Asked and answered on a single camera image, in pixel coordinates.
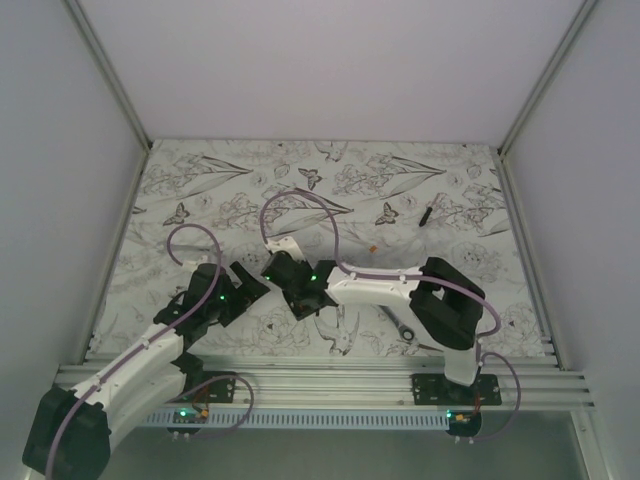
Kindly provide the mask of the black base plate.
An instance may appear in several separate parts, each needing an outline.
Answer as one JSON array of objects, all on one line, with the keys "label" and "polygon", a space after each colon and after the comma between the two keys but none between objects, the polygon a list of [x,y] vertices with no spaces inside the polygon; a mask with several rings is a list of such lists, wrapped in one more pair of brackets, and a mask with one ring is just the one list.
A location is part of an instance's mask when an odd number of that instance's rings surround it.
[{"label": "black base plate", "polygon": [[419,373],[410,377],[415,405],[427,406],[499,406],[501,389],[496,375],[479,374],[471,386],[448,380],[444,374]]},{"label": "black base plate", "polygon": [[230,404],[234,399],[236,376],[235,372],[204,371],[187,380],[183,391],[169,403]]}]

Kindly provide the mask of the silver ratchet wrench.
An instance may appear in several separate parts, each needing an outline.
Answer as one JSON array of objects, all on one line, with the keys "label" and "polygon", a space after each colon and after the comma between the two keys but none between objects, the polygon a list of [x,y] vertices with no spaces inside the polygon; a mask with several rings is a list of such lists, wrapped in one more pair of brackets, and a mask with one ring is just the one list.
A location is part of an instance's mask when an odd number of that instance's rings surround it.
[{"label": "silver ratchet wrench", "polygon": [[411,343],[416,339],[414,330],[402,322],[389,307],[380,306],[379,309],[394,324],[401,340]]}]

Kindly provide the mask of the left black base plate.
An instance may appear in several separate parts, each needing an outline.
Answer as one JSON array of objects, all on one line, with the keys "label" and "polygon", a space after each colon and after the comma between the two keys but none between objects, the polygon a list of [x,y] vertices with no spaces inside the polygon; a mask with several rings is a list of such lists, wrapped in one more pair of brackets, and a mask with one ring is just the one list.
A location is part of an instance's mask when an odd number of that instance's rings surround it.
[{"label": "left black base plate", "polygon": [[183,391],[169,403],[230,404],[234,399],[236,376],[235,372],[204,371],[187,380]]}]

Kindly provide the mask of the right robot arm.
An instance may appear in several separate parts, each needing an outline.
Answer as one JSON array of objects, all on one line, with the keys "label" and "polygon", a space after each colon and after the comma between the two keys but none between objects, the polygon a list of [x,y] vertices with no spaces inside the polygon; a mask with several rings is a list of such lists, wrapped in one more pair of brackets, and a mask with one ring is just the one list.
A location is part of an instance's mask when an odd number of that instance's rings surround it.
[{"label": "right robot arm", "polygon": [[290,253],[273,253],[261,276],[277,286],[294,317],[325,307],[372,305],[406,314],[426,331],[427,345],[444,354],[443,391],[452,403],[468,403],[479,391],[476,329],[485,292],[446,260],[430,257],[421,267],[348,272],[334,260],[312,266]]}]

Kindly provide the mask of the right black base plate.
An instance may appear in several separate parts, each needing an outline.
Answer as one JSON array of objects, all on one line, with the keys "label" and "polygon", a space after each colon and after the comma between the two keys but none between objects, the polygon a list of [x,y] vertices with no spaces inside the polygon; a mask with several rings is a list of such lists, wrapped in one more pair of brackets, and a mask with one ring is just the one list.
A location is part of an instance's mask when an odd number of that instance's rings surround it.
[{"label": "right black base plate", "polygon": [[499,406],[501,389],[496,375],[479,374],[471,386],[448,380],[444,374],[419,373],[410,377],[415,405],[427,406]]}]

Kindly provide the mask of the black fuse box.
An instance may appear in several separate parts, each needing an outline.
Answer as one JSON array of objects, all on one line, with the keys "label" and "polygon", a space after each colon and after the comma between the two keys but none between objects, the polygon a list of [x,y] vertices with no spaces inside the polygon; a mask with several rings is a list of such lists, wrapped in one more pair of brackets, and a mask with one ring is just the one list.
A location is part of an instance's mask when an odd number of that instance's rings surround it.
[{"label": "black fuse box", "polygon": [[288,301],[288,305],[295,319],[301,321],[318,314],[325,306],[325,302],[321,296],[311,295],[309,297],[294,297]]}]

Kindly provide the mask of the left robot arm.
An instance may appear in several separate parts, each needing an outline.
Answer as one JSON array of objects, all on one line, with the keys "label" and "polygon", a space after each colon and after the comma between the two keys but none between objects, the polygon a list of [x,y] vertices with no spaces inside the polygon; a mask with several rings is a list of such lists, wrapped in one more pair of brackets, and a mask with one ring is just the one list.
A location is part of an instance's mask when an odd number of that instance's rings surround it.
[{"label": "left robot arm", "polygon": [[163,404],[193,401],[213,383],[230,401],[235,374],[205,371],[189,350],[210,327],[228,326],[268,292],[237,262],[229,270],[199,265],[187,289],[127,350],[74,387],[54,386],[42,397],[23,464],[47,479],[96,479],[117,445]]}]

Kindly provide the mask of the aluminium rail frame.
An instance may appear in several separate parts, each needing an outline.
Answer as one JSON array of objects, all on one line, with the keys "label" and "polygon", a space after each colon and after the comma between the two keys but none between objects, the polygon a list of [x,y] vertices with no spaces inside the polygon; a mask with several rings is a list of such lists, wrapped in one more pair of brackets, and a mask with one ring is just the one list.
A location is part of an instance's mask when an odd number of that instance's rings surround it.
[{"label": "aluminium rail frame", "polygon": [[[225,357],[210,356],[204,366],[231,371],[248,380],[257,404],[273,408],[408,408],[413,405],[410,377],[440,373],[440,357]],[[516,400],[517,374],[525,411],[592,410],[594,401],[584,375],[562,370],[553,356],[515,358],[508,364],[490,358],[485,373],[498,378],[502,404]]]}]

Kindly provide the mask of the floral patterned mat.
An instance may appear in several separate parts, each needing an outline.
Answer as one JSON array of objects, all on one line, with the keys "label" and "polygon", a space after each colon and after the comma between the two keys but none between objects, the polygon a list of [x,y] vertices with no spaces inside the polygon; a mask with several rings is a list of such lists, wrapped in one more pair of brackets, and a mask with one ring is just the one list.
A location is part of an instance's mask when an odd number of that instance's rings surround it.
[{"label": "floral patterned mat", "polygon": [[[419,220],[433,212],[424,227]],[[186,289],[185,260],[258,275],[262,235],[291,235],[310,261],[361,267],[446,259],[486,293],[482,347],[538,357],[549,343],[529,296],[489,147],[399,142],[159,140],[89,351],[116,355]],[[370,252],[368,248],[377,249]]]}]

